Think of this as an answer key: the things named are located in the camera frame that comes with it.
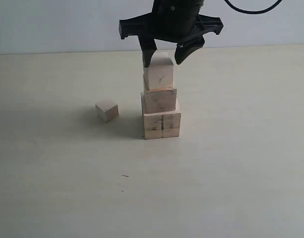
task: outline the table surface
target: table surface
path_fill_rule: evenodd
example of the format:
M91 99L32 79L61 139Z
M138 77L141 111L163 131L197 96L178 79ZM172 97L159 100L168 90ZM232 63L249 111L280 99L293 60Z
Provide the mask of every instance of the table surface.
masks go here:
M0 56L0 237L304 238L304 45L175 70L181 136L143 140L140 52Z

